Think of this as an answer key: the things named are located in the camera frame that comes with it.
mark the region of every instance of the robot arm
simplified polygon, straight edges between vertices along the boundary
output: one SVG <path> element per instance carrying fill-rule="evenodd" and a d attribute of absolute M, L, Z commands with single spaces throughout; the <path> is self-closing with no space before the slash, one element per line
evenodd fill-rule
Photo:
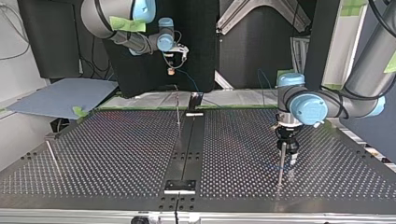
<path fill-rule="evenodd" d="M 173 20 L 161 18 L 158 24 L 159 33 L 145 36 L 140 33 L 113 31 L 109 17 L 151 23 L 155 14 L 155 0 L 85 0 L 81 8 L 82 20 L 93 35 L 111 39 L 128 48 L 133 55 L 152 53 L 155 50 L 168 52 L 176 47 Z"/>
<path fill-rule="evenodd" d="M 396 30 L 395 0 L 384 21 Z M 395 52 L 396 38 L 378 24 L 342 90 L 310 91 L 301 74 L 279 77 L 277 147 L 292 156 L 291 163 L 297 157 L 296 135 L 303 124 L 318 127 L 326 118 L 366 118 L 384 110 L 384 95 L 396 82 L 396 72 L 386 69 Z"/>

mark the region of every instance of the white wall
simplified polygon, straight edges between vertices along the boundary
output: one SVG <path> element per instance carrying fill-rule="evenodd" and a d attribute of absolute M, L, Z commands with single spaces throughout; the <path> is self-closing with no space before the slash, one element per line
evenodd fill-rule
<path fill-rule="evenodd" d="M 17 0 L 0 0 L 18 10 Z M 19 21 L 8 13 L 14 24 Z M 8 25 L 0 13 L 0 58 L 25 51 L 27 44 Z M 0 109 L 14 103 L 22 96 L 46 86 L 40 78 L 32 51 L 23 56 L 0 60 Z M 51 132 L 52 118 L 16 114 L 0 110 L 0 171 L 16 161 L 26 152 L 39 146 L 47 133 Z"/>
<path fill-rule="evenodd" d="M 322 84 L 339 86 L 346 82 L 354 62 L 366 11 L 367 5 L 361 7 L 359 16 L 338 15 Z"/>
<path fill-rule="evenodd" d="M 0 0 L 18 10 L 17 0 Z M 15 16 L 8 12 L 14 24 L 19 26 Z M 26 49 L 27 44 L 9 26 L 0 13 L 0 58 L 16 55 Z M 45 79 L 41 78 L 32 50 L 23 56 L 6 61 L 0 61 L 0 102 L 36 91 L 46 86 Z"/>

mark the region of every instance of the perforated metal table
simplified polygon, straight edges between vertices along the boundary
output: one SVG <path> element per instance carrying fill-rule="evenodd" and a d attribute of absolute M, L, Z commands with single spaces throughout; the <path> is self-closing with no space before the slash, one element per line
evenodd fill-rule
<path fill-rule="evenodd" d="M 0 223 L 53 209 L 64 217 L 352 214 L 396 223 L 396 174 L 330 123 L 303 129 L 280 188 L 275 113 L 205 110 L 182 116 L 179 129 L 176 111 L 95 112 L 0 173 Z M 168 180 L 195 181 L 195 194 L 164 194 Z"/>

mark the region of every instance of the metal pole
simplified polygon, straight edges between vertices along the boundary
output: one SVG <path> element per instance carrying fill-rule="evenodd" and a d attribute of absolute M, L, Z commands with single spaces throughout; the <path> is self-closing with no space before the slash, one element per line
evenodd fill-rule
<path fill-rule="evenodd" d="M 285 157 L 286 157 L 286 143 L 282 143 L 282 150 L 280 153 L 280 170 L 279 170 L 279 182 L 278 182 L 279 186 L 282 186 L 283 169 L 285 168 Z"/>

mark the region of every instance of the blue cable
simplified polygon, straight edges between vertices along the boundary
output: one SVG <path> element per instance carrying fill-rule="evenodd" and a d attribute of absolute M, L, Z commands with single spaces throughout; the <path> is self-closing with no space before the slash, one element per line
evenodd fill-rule
<path fill-rule="evenodd" d="M 270 90 L 272 90 L 270 80 L 267 78 L 267 76 L 265 75 L 265 73 L 264 73 L 260 68 L 257 70 L 257 77 L 260 76 L 260 73 L 259 73 L 259 72 L 261 72 L 262 76 L 263 76 L 263 77 L 265 78 L 265 80 L 267 81 L 268 87 L 270 88 Z"/>
<path fill-rule="evenodd" d="M 181 72 L 181 73 L 183 73 L 183 74 L 185 74 L 185 75 L 191 80 L 191 82 L 194 84 L 195 89 L 197 90 L 197 92 L 199 92 L 198 86 L 197 86 L 195 80 L 194 80 L 187 72 L 182 71 L 182 70 L 180 70 L 180 69 L 177 69 L 177 71 L 178 71 L 178 72 Z M 209 100 L 206 100 L 206 99 L 204 99 L 204 98 L 203 98 L 202 100 L 203 100 L 203 101 L 207 101 L 208 103 L 210 103 L 210 104 L 212 104 L 212 105 L 216 105 L 216 106 L 218 106 L 218 107 L 221 107 L 221 105 L 218 105 L 218 104 L 216 104 L 216 103 L 214 103 L 214 102 L 211 102 L 211 101 L 209 101 Z"/>
<path fill-rule="evenodd" d="M 185 75 L 191 80 L 191 82 L 194 84 L 195 89 L 197 90 L 197 92 L 199 92 L 199 89 L 198 89 L 197 84 L 195 83 L 195 80 L 194 80 L 187 72 L 182 71 L 182 70 L 180 70 L 180 69 L 177 69 L 177 71 L 178 71 L 178 72 L 181 72 L 181 73 L 183 73 L 183 74 L 185 74 Z"/>

